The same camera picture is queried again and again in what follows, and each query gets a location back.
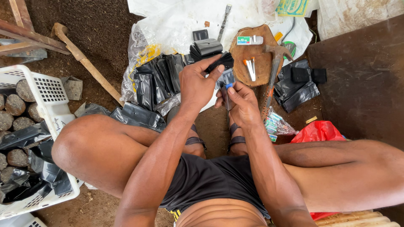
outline sandal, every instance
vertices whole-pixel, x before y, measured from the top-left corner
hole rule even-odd
[[[174,118],[174,116],[177,114],[178,110],[179,110],[179,106],[176,106],[176,107],[174,107],[174,108],[172,108],[170,110],[170,112],[168,113],[168,116],[167,116],[167,122],[168,123],[170,123],[170,121]],[[192,124],[191,129],[194,132],[196,132],[196,134],[198,134],[195,124]],[[190,137],[190,138],[188,138],[187,141],[185,142],[185,145],[190,145],[190,144],[195,144],[195,143],[201,143],[203,148],[206,150],[205,141],[203,141],[199,137]]]
[[[239,127],[236,123],[233,123],[233,124],[230,126],[230,138],[233,136],[234,132],[235,132],[238,128],[241,128],[241,127]],[[246,138],[245,138],[245,137],[242,137],[242,136],[237,136],[237,137],[232,138],[232,139],[230,140],[229,146],[227,147],[227,153],[228,153],[228,154],[230,153],[230,148],[231,148],[231,146],[233,146],[233,145],[236,144],[236,143],[246,143]]]

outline thigh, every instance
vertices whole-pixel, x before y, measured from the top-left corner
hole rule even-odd
[[[335,158],[344,161],[331,166],[308,168],[284,164],[299,185],[310,212],[367,210],[404,202],[402,151],[376,141],[352,141],[343,146],[351,161],[340,157],[339,152]],[[332,146],[313,149],[318,160],[334,157],[330,152]],[[313,160],[302,160],[318,166]]]
[[[153,130],[95,114],[67,124],[52,156],[66,172],[120,198],[147,145],[157,136]]]

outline man's right hand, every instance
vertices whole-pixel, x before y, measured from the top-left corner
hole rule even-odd
[[[263,125],[258,109],[258,101],[253,90],[237,81],[233,83],[233,87],[227,89],[227,95],[236,104],[230,110],[230,115],[238,126],[245,128]],[[221,105],[224,105],[220,90],[216,94],[216,97],[215,108],[219,108]]]

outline man's left hand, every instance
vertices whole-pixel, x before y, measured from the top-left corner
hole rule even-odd
[[[192,65],[187,65],[179,73],[181,86],[181,106],[197,109],[198,112],[210,101],[217,79],[225,67],[219,65],[205,78],[205,69],[217,61],[221,55],[203,59]]]

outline green tape measure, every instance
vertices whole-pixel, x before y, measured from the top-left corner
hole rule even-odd
[[[290,54],[292,55],[292,57],[295,57],[295,54],[296,54],[296,44],[294,43],[294,42],[291,42],[291,41],[286,41],[286,42],[283,42],[282,44],[281,44],[281,46],[284,46],[284,47],[286,47],[286,49],[288,49],[288,51],[290,52]]]

